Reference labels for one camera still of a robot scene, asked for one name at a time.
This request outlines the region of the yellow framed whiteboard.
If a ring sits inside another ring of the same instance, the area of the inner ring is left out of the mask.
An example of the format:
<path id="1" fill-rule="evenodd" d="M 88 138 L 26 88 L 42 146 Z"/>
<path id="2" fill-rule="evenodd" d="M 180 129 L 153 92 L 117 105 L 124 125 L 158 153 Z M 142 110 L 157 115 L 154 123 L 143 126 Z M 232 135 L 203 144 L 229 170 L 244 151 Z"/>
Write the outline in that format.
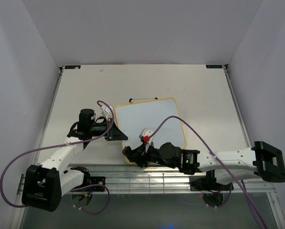
<path id="1" fill-rule="evenodd" d="M 142 144 L 139 135 L 143 129 L 155 131 L 167 117 L 179 116 L 179 109 L 176 100 L 170 97 L 122 104 L 115 107 L 114 114 L 118 128 L 128 137 L 128 140 L 122 141 L 122 148 L 129 146 L 135 149 Z M 155 148 L 166 142 L 182 149 L 186 148 L 184 129 L 178 119 L 171 118 L 166 121 L 153 138 Z"/>

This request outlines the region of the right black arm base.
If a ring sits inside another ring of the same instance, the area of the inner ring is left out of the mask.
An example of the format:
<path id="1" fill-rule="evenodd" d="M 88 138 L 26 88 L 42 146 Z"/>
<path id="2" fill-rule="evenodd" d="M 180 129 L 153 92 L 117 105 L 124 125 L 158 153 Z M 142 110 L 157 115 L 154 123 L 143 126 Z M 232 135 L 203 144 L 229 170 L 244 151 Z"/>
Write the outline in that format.
<path id="1" fill-rule="evenodd" d="M 194 176 L 189 177 L 190 190 L 191 191 L 209 191 L 209 192 L 219 192 L 219 191 L 230 191 L 234 189 L 232 183 L 227 185 L 219 184 L 214 178 L 196 178 Z"/>

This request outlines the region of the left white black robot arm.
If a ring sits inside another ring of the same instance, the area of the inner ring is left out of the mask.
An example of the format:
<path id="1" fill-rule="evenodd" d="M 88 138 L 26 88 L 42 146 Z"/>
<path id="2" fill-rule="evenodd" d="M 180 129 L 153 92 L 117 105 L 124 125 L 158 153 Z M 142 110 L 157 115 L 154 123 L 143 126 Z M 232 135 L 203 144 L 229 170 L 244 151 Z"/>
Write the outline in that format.
<path id="1" fill-rule="evenodd" d="M 75 166 L 68 169 L 70 162 L 93 138 L 104 137 L 106 141 L 122 141 L 128 137 L 116 126 L 112 106 L 101 106 L 102 116 L 96 118 L 92 109 L 82 109 L 63 146 L 39 165 L 26 170 L 22 192 L 23 205 L 53 212 L 63 195 L 75 189 L 83 191 L 83 198 L 92 192 L 106 190 L 104 177 L 92 177 L 87 168 Z"/>

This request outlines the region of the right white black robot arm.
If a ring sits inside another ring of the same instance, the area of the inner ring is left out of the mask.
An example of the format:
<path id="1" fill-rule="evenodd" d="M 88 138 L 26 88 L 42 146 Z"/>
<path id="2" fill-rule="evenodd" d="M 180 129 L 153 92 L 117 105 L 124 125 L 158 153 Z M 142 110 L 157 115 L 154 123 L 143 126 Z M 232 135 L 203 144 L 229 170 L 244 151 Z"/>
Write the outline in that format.
<path id="1" fill-rule="evenodd" d="M 135 149 L 129 146 L 122 151 L 130 162 L 140 167 L 156 163 L 169 168 L 177 168 L 186 175 L 200 172 L 213 173 L 205 177 L 206 186 L 217 189 L 235 178 L 239 180 L 260 177 L 271 183 L 285 182 L 285 164 L 282 151 L 266 142 L 256 141 L 253 147 L 237 151 L 211 154 L 199 150 L 181 149 L 172 143 L 160 148 L 141 144 Z"/>

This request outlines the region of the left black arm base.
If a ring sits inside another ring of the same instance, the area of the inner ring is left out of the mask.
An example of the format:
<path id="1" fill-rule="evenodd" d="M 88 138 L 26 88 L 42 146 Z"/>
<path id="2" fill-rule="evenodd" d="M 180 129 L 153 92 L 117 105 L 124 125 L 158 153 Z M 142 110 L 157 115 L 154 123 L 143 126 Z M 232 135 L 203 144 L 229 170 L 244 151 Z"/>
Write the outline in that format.
<path id="1" fill-rule="evenodd" d="M 104 192 L 105 188 L 102 186 L 105 186 L 106 184 L 106 177 L 90 177 L 87 180 L 87 185 L 96 185 L 93 187 L 86 188 L 86 191 L 88 193 L 92 192 Z"/>

